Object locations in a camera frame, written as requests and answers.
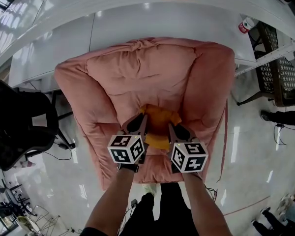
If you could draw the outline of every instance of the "white table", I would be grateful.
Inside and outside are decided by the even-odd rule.
[[[141,3],[105,10],[95,18],[91,14],[62,25],[19,50],[12,59],[9,85],[42,79],[42,91],[56,89],[52,74],[58,63],[145,37],[217,42],[233,49],[237,64],[251,65],[256,60],[249,36],[238,29],[241,21],[238,13],[188,3]]]
[[[97,11],[107,11],[108,9],[147,2],[172,3],[173,1],[15,0],[0,19],[0,67],[18,50],[68,22]],[[295,50],[295,16],[289,7],[279,0],[179,0],[177,2],[215,6],[236,15],[242,13],[275,27],[293,39],[288,45],[261,57],[253,65],[243,66],[244,69],[240,72],[253,69]]]

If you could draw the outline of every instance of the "orange cloth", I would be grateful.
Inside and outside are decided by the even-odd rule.
[[[154,148],[169,150],[168,124],[175,126],[181,122],[177,112],[170,111],[151,104],[145,104],[140,113],[147,115],[147,135],[145,142]]]

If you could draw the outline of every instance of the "black pants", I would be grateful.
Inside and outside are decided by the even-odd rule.
[[[268,118],[272,122],[295,126],[295,111],[270,113]]]
[[[124,226],[121,236],[171,235],[198,236],[191,210],[187,207],[178,183],[162,183],[160,214],[154,220],[154,197],[151,193],[142,196],[131,218]]]
[[[273,229],[269,230],[263,224],[255,221],[253,226],[262,236],[279,236],[286,232],[287,228],[280,221],[278,221],[271,212],[265,210],[263,215],[266,217]]]

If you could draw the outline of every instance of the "bottle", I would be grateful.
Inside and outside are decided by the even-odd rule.
[[[250,17],[246,17],[238,26],[239,30],[242,33],[247,33],[250,29],[252,29],[257,23],[259,22],[259,20],[250,18]]]

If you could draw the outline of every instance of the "black office chair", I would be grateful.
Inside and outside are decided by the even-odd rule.
[[[4,218],[8,217],[8,216],[17,218],[19,216],[24,216],[24,215],[25,215],[25,213],[21,210],[21,208],[16,207],[13,204],[6,204],[6,205],[0,206],[0,222],[8,231],[11,229],[11,227],[9,228],[6,225]]]
[[[57,115],[56,93],[52,103],[41,92],[13,89],[0,80],[0,167],[9,170],[23,155],[40,154],[53,145],[56,135],[63,140],[62,148],[75,148],[59,129],[58,121],[72,114]],[[46,114],[47,127],[33,126],[32,118]]]

